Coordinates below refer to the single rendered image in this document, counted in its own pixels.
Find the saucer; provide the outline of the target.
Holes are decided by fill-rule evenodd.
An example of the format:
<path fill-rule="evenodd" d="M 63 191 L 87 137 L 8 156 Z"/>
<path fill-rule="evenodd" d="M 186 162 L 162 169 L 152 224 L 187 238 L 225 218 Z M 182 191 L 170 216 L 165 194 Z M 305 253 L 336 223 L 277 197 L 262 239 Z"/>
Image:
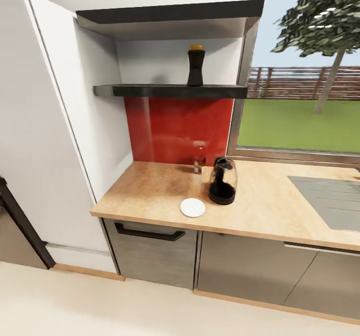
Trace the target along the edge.
<path fill-rule="evenodd" d="M 180 210 L 189 217 L 198 217 L 205 212 L 205 205 L 198 199 L 186 199 L 180 204 Z"/>

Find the electric kettle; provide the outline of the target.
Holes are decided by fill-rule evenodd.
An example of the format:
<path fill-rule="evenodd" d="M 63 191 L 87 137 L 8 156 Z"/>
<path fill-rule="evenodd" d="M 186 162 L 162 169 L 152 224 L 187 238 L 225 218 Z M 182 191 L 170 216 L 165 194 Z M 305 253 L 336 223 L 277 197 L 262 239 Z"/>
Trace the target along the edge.
<path fill-rule="evenodd" d="M 219 157 L 215 161 L 209 180 L 208 196 L 217 204 L 229 205 L 234 202 L 238 186 L 236 163 Z"/>

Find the bottle of coffee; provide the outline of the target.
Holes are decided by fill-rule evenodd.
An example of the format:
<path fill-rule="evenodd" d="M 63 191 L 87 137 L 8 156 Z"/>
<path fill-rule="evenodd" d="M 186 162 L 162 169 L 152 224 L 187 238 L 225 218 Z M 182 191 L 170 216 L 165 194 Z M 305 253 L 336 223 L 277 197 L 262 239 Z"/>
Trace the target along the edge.
<path fill-rule="evenodd" d="M 190 45 L 187 52 L 188 76 L 187 86 L 203 86 L 202 67 L 205 58 L 203 45 Z"/>

